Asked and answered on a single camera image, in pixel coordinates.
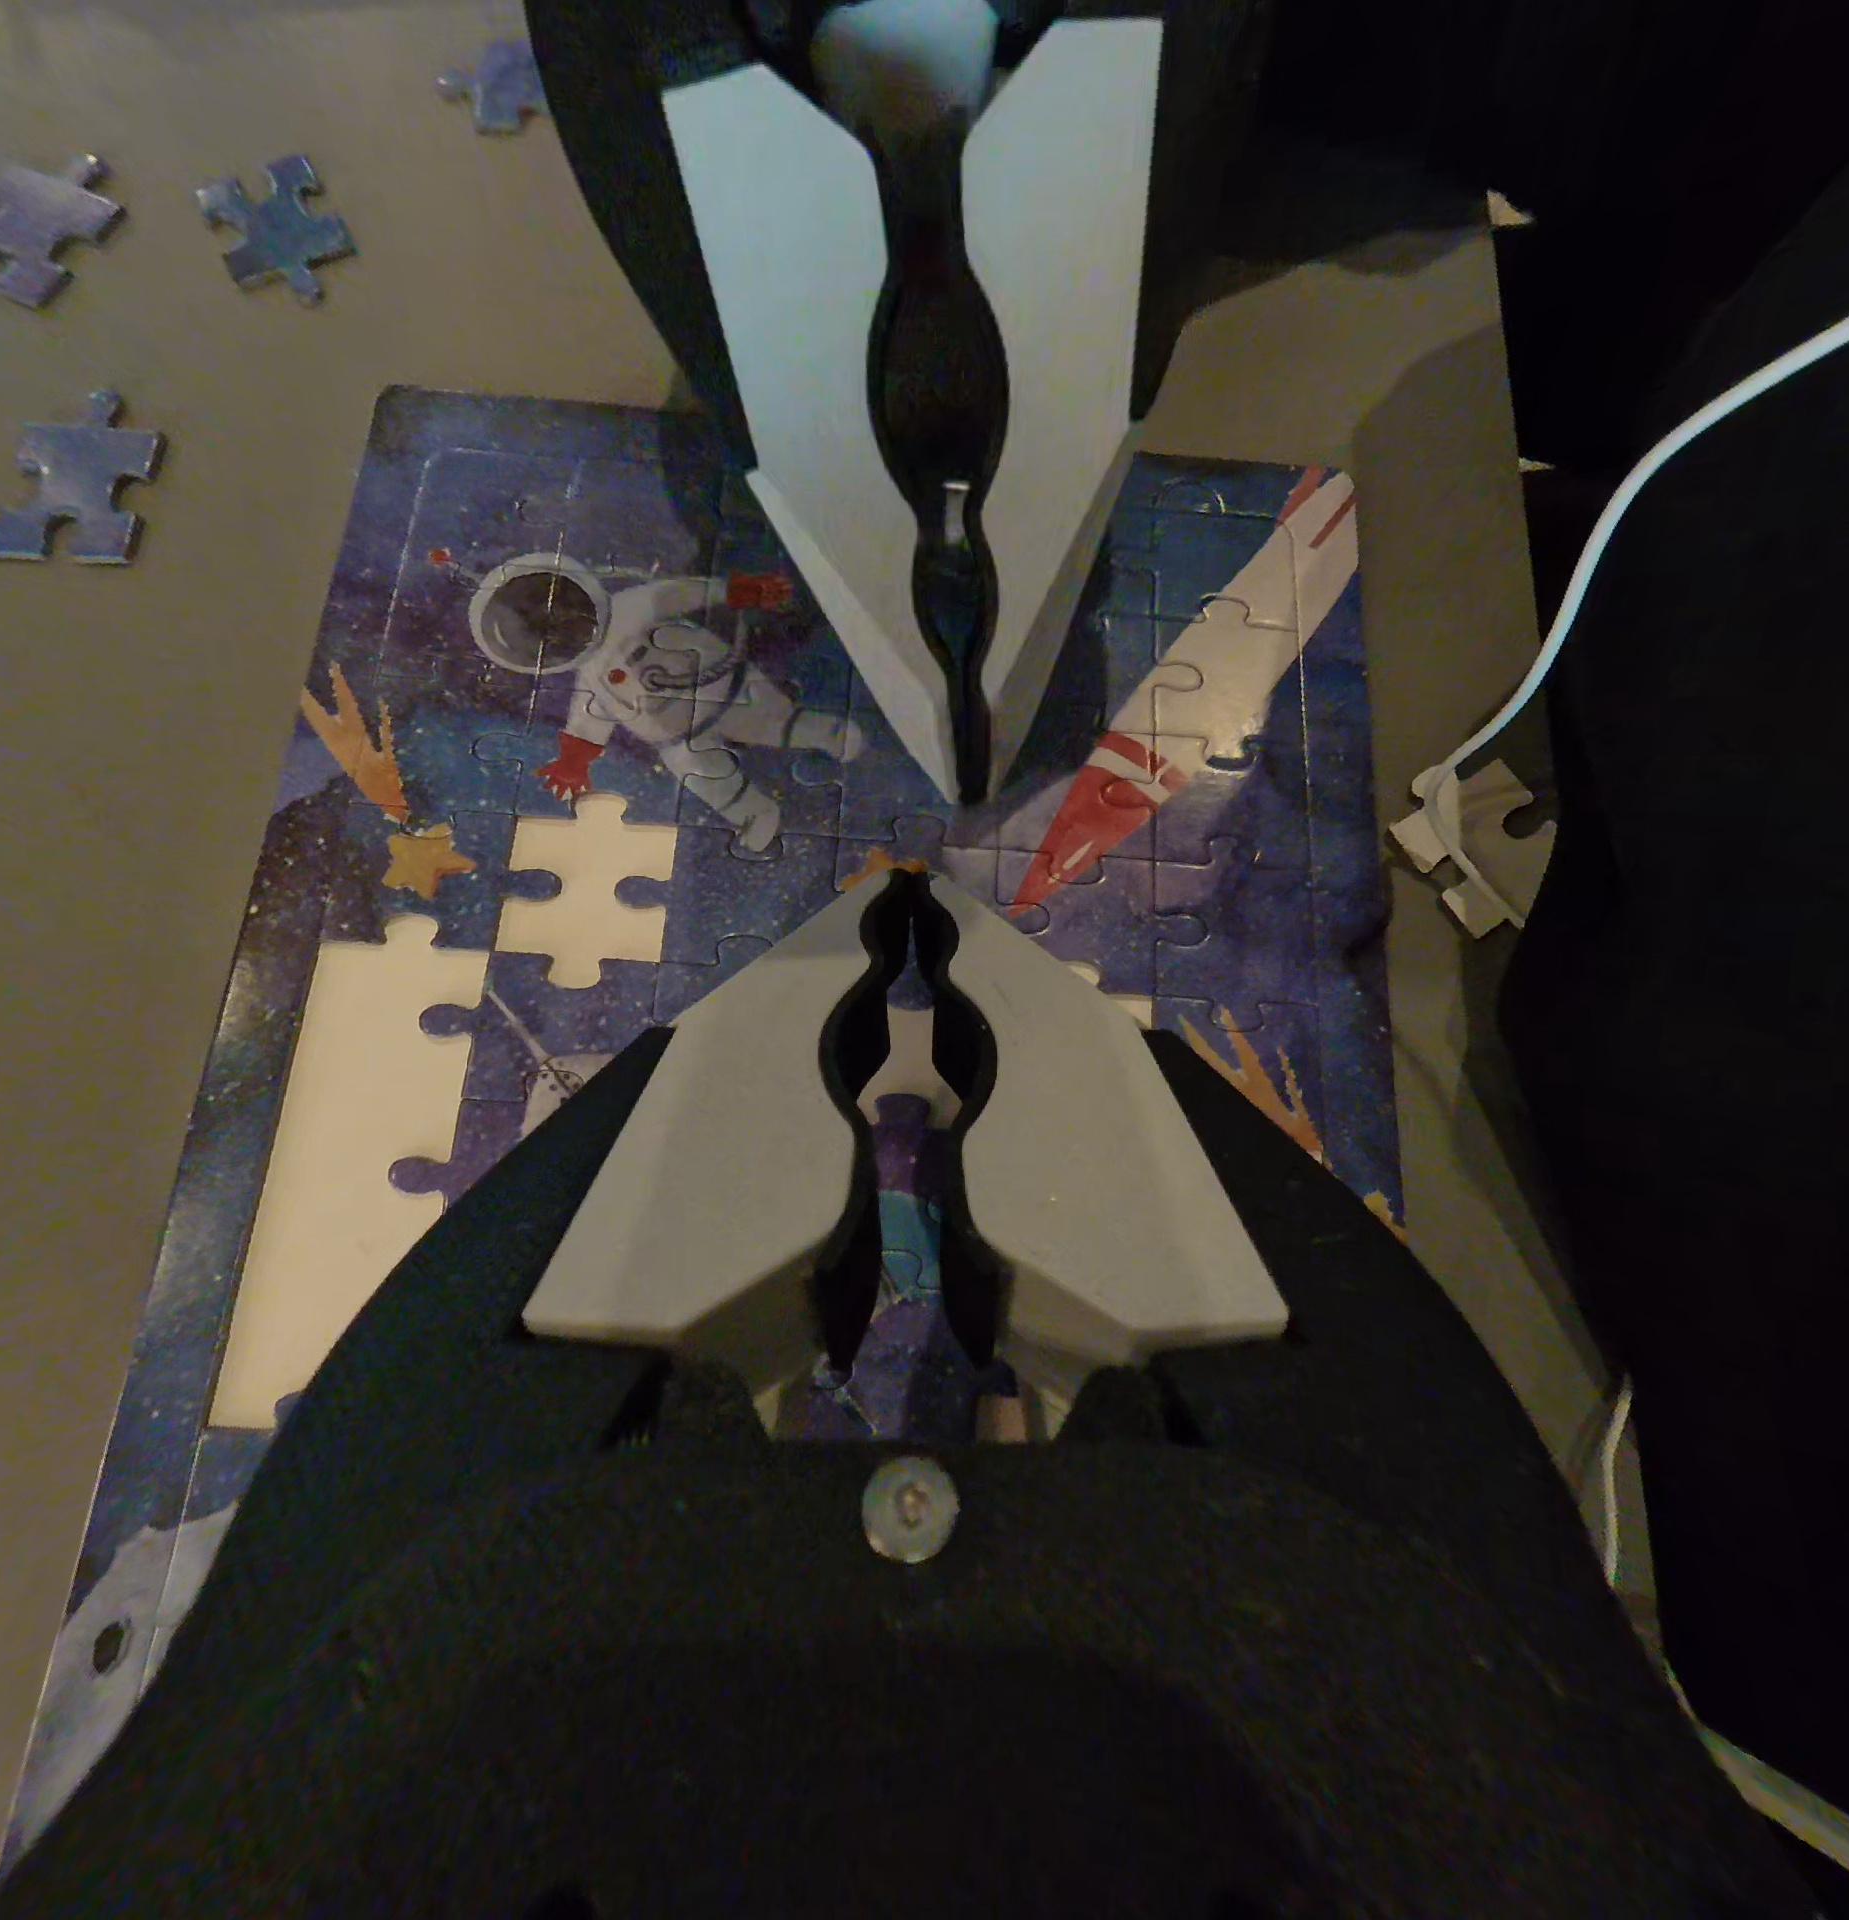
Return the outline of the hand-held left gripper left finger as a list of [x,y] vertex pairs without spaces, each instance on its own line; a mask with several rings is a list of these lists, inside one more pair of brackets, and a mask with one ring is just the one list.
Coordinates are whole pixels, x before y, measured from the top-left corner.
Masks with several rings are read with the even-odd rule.
[[860,1098],[924,902],[918,874],[875,874],[662,1031],[531,1334],[716,1363],[751,1393],[853,1369],[884,1246]]

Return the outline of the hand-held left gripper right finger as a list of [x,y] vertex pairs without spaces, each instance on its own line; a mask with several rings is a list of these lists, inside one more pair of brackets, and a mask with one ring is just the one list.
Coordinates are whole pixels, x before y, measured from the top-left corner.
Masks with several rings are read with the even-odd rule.
[[1071,1403],[1100,1369],[1277,1339],[1290,1310],[1160,1031],[941,877],[911,888],[911,944],[957,1100],[939,1277],[964,1354]]

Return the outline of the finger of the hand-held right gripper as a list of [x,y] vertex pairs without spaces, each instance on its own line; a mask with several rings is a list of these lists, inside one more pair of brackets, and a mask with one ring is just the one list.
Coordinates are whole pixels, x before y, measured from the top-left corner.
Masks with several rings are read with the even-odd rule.
[[868,414],[889,267],[874,161],[760,63],[662,103],[746,410],[748,490],[892,733],[957,798],[947,681],[911,590],[917,513]]
[[995,576],[981,792],[1031,733],[1131,462],[1160,63],[1160,15],[1065,15],[964,144],[964,254],[1006,388],[980,504]]

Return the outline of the space jigsaw puzzle board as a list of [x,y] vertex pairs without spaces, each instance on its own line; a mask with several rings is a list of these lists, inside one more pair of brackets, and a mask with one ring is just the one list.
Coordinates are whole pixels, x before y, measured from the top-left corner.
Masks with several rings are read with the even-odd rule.
[[274,1428],[589,1071],[935,866],[1403,1208],[1352,481],[1137,454],[1006,783],[944,802],[689,414],[380,393],[0,1871]]

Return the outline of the blue jigsaw puzzle piece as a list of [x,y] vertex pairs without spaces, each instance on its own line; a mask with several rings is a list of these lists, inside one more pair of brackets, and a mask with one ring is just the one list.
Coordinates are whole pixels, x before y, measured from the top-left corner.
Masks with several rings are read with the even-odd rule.
[[62,254],[101,242],[125,209],[101,181],[108,166],[80,153],[58,173],[0,167],[0,298],[43,313],[67,285]]
[[138,557],[144,516],[118,500],[125,487],[154,481],[165,437],[125,428],[120,410],[118,393],[95,389],[75,420],[23,423],[14,466],[32,496],[0,510],[0,563],[39,563],[55,548],[94,567]]
[[222,266],[239,292],[286,288],[299,307],[321,307],[317,272],[355,256],[346,222],[315,199],[323,185],[308,157],[288,153],[265,166],[265,189],[252,197],[238,178],[216,178],[192,189],[200,217],[230,230]]
[[433,95],[461,105],[480,137],[517,137],[532,120],[547,114],[532,44],[524,35],[493,39],[467,67],[442,68]]

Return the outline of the person's dark clothing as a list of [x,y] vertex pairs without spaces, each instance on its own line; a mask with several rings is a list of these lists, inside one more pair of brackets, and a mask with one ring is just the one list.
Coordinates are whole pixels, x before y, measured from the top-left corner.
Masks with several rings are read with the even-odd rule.
[[[1488,187],[1578,508],[1849,317],[1849,2],[1518,2]],[[1668,1668],[1849,1818],[1849,343],[1672,451],[1547,675],[1501,1031],[1633,1390]]]

